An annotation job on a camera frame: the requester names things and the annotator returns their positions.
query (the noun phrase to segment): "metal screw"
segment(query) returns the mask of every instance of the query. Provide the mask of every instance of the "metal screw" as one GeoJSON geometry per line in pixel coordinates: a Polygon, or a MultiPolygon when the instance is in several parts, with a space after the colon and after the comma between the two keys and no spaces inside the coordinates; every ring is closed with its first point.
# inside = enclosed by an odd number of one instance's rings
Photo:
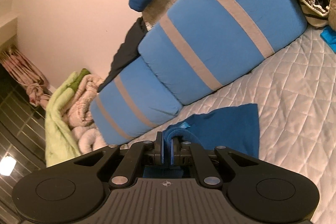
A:
{"type": "Polygon", "coordinates": [[[128,182],[127,177],[123,177],[123,176],[117,176],[112,178],[112,183],[116,184],[116,185],[121,185],[121,184],[125,184],[128,182]]]}
{"type": "Polygon", "coordinates": [[[204,179],[204,182],[208,185],[216,185],[221,182],[218,177],[207,177],[204,179]]]}

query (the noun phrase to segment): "white quilted bedspread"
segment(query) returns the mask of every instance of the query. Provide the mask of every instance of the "white quilted bedspread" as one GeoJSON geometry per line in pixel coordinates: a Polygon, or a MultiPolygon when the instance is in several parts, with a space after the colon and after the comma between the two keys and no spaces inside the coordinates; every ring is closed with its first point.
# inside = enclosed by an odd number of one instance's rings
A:
{"type": "Polygon", "coordinates": [[[154,140],[157,131],[194,113],[257,103],[259,158],[310,178],[320,191],[312,222],[336,223],[336,55],[320,33],[308,27],[251,73],[185,106],[178,117],[128,145],[154,140]]]}

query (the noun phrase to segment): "green blanket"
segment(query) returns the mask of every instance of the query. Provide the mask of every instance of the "green blanket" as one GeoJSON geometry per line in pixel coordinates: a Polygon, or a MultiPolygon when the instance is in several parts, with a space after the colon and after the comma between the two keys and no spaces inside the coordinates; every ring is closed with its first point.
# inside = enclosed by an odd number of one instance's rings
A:
{"type": "Polygon", "coordinates": [[[70,101],[83,77],[89,73],[85,69],[80,74],[73,72],[49,100],[45,117],[45,159],[47,167],[81,155],[70,128],[62,120],[60,110],[70,101]]]}

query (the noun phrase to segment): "crosshair logo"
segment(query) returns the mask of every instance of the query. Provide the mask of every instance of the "crosshair logo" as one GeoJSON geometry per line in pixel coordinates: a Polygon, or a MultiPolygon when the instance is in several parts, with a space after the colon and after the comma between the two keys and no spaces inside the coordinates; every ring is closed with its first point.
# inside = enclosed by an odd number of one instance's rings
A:
{"type": "Polygon", "coordinates": [[[164,181],[164,182],[162,182],[161,183],[163,186],[166,186],[166,187],[168,187],[168,186],[170,186],[170,185],[172,185],[172,183],[170,182],[170,181],[164,181]]]}

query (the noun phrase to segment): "gray stripe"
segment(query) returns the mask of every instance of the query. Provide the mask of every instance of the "gray stripe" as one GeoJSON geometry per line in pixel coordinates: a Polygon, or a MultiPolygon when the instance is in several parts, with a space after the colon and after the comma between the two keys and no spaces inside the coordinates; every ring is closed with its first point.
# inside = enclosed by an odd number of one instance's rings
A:
{"type": "Polygon", "coordinates": [[[165,14],[160,19],[160,25],[176,49],[180,52],[186,62],[191,66],[194,72],[201,80],[213,91],[218,90],[223,85],[212,75],[209,69],[197,56],[188,42],[179,33],[168,15],[165,14]]]}
{"type": "Polygon", "coordinates": [[[96,103],[97,103],[97,107],[99,108],[100,112],[103,114],[104,118],[108,121],[108,123],[115,129],[115,131],[117,131],[117,133],[127,139],[127,140],[133,140],[132,137],[128,136],[125,131],[123,131],[118,125],[117,123],[112,119],[112,117],[108,114],[108,112],[106,111],[105,107],[103,106],[101,100],[100,100],[100,96],[99,93],[96,96],[96,103]]]}
{"type": "Polygon", "coordinates": [[[150,128],[155,128],[158,126],[158,124],[155,124],[147,119],[147,117],[141,112],[141,110],[137,107],[137,105],[134,103],[131,96],[128,94],[123,82],[121,81],[120,75],[114,78],[114,83],[120,92],[121,96],[124,98],[126,104],[129,106],[129,108],[133,111],[134,115],[146,126],[150,128]]]}
{"type": "Polygon", "coordinates": [[[237,23],[246,32],[249,38],[256,45],[264,58],[268,58],[274,54],[274,50],[267,38],[261,32],[248,13],[239,5],[236,0],[217,0],[237,21],[237,23]]]}

